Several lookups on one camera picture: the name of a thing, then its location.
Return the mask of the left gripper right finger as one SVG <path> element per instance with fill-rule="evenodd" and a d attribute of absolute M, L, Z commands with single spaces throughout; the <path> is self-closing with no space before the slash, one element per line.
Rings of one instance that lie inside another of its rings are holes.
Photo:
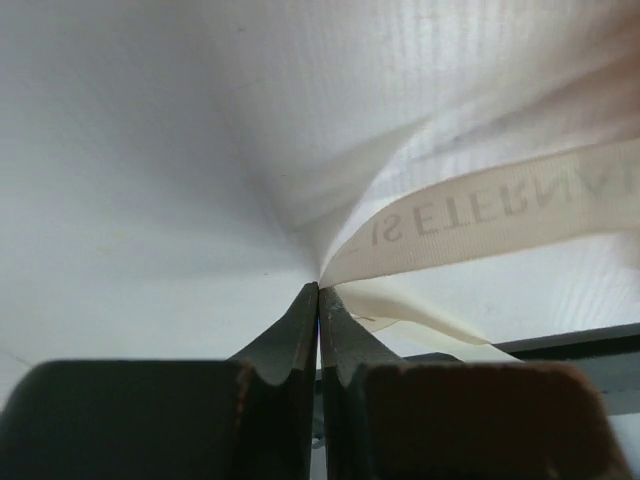
<path fill-rule="evenodd" d="M 401 359 L 319 294 L 324 429 L 331 479 L 629 479 L 632 470 L 599 402 L 546 417 L 469 418 L 390 395 Z"/>

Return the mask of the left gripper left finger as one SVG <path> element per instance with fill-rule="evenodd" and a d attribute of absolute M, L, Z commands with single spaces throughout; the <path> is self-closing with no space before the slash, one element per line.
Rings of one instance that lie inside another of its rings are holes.
<path fill-rule="evenodd" d="M 5 479 L 305 479 L 319 289 L 226 360 L 59 360 L 1 415 Z"/>

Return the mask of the cream printed ribbon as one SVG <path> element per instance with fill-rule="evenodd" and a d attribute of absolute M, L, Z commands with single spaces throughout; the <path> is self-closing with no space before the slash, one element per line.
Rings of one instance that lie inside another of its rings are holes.
<path fill-rule="evenodd" d="M 360 318 L 410 321 L 351 283 L 639 227 L 639 142 L 628 140 L 476 171 L 389 204 L 326 265 Z"/>

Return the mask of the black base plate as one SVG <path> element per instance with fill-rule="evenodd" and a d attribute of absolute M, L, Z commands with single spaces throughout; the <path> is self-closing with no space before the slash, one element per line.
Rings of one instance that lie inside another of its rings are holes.
<path fill-rule="evenodd" d="M 612 327 L 492 344 L 423 327 L 428 351 L 384 372 L 395 401 L 463 417 L 578 414 L 599 402 L 611 416 L 639 412 L 639 329 Z"/>

